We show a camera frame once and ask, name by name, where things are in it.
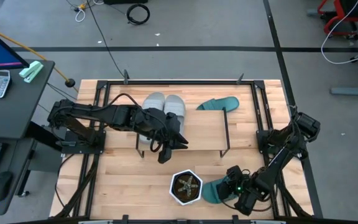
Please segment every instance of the slipper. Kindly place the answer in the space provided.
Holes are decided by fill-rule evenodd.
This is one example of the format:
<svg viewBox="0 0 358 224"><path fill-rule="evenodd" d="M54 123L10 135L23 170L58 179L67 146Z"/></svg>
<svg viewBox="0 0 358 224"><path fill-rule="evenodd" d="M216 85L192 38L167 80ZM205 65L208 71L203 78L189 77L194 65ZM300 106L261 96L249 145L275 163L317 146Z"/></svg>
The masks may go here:
<svg viewBox="0 0 358 224"><path fill-rule="evenodd" d="M165 104L165 96L160 92L155 92L150 94L143 102L142 108L156 108L159 110L163 110ZM143 143L150 143L152 140L147 139L146 136L140 135L139 140Z"/></svg>
<svg viewBox="0 0 358 224"><path fill-rule="evenodd" d="M216 186L218 184L220 184L224 178L219 179L219 180L214 180L212 182L208 182L206 184L203 185L203 189L201 191L201 196L203 197L204 200L206 200L209 203L214 203L214 204L219 204L222 203L222 201L219 199L219 195L218 195L218 191L216 190ZM224 202L227 202L229 200L233 200L237 198L237 195L235 194L230 194L230 196L228 196L228 198L224 199Z"/></svg>
<svg viewBox="0 0 358 224"><path fill-rule="evenodd" d="M197 107L197 110L223 110L226 108L227 112L235 110L239 107L239 100L234 96L221 98L218 100L208 100Z"/></svg>
<svg viewBox="0 0 358 224"><path fill-rule="evenodd" d="M167 114L169 112L178 116L178 121L180 122L179 133L183 136L186 113L185 102L183 99L176 95L167 96L167 99L165 99L164 113Z"/></svg>

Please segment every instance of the teal slipper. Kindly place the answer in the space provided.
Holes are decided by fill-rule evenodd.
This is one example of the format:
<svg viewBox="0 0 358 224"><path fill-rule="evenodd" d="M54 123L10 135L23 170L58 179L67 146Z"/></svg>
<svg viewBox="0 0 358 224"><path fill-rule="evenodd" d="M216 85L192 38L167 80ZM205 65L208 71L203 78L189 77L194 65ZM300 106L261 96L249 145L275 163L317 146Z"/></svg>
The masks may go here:
<svg viewBox="0 0 358 224"><path fill-rule="evenodd" d="M239 107L239 100L234 96L221 98L218 100L208 100L197 107L198 110L223 110L226 108L227 112L235 110Z"/></svg>
<svg viewBox="0 0 358 224"><path fill-rule="evenodd" d="M220 184L224 178L225 177L223 177L222 179L219 179L219 180L214 180L212 182L208 182L203 185L203 189L201 191L201 196L203 197L204 200L206 200L209 203L214 203L214 204L222 203L222 201L219 199L218 192L216 191L216 186L218 184ZM228 198L224 199L224 201L227 202L229 200L235 199L236 197L237 197L237 195L231 194Z"/></svg>

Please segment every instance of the white cable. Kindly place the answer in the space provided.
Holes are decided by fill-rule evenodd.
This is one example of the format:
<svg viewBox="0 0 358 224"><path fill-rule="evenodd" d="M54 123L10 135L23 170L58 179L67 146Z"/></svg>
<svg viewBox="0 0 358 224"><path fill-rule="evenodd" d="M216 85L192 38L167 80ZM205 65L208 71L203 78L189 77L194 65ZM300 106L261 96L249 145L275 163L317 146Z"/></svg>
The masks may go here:
<svg viewBox="0 0 358 224"><path fill-rule="evenodd" d="M81 12L84 14L84 17L82 19L78 20L78 15L80 15ZM78 9L77 15L75 16L75 21L82 22L82 21L84 21L85 17L86 17L85 11L82 9Z"/></svg>
<svg viewBox="0 0 358 224"><path fill-rule="evenodd" d="M93 3L95 3L95 4L104 4L103 1L102 1L102 3L96 3L96 1L98 1L98 0L93 0Z"/></svg>
<svg viewBox="0 0 358 224"><path fill-rule="evenodd" d="M326 39L324 40L324 42L323 42L323 44L322 44L322 46L321 46L321 53L323 54L324 58L325 58L329 63L333 63L334 65L344 65L344 64L346 64L346 63L351 63L351 62L358 61L358 58L355 58L355 59L353 59L353 60L349 60L349 61L346 61L346 62L332 62L332 61L330 61L330 60L327 58L327 56L324 54L324 50L323 50L324 45L326 44L326 42L327 42L329 36L333 33L333 31L335 30L335 28L353 12L353 10L356 8L357 5L358 5L358 1L356 2L356 4L354 5L354 7L352 8L352 10L350 10L350 12L349 12L342 20L340 20L340 21L334 26L334 28L331 29L331 31L329 32L329 34L327 35Z"/></svg>

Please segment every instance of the white slipper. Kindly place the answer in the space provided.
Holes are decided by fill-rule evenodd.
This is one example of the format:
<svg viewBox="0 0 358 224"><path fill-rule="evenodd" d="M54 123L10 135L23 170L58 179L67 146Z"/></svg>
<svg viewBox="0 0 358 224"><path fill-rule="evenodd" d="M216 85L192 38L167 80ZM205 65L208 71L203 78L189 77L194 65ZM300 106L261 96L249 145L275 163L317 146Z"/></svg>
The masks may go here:
<svg viewBox="0 0 358 224"><path fill-rule="evenodd" d="M165 104L165 96L160 92L155 92L150 94L143 102L142 108L156 108L158 110L163 110ZM147 139L146 136L140 135L139 139L144 143L151 143L151 139Z"/></svg>
<svg viewBox="0 0 358 224"><path fill-rule="evenodd" d="M186 113L186 106L183 99L176 95L167 96L165 99L164 113L167 114L168 112L174 113L178 116L178 121L180 122L179 133L183 136Z"/></svg>

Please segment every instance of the red chair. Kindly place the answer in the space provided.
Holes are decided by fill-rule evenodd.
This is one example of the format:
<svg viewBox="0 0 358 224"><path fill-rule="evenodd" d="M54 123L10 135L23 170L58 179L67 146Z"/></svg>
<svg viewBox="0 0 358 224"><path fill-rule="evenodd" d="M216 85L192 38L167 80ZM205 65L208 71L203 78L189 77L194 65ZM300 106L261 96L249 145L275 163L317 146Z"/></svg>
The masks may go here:
<svg viewBox="0 0 358 224"><path fill-rule="evenodd" d="M357 0L334 0L335 10L331 12L322 11L321 9L328 0L323 0L319 5L317 12L320 18L326 21L324 32L329 34L331 29L352 10ZM348 39L358 40L358 4L350 15L339 24L331 35L344 35Z"/></svg>

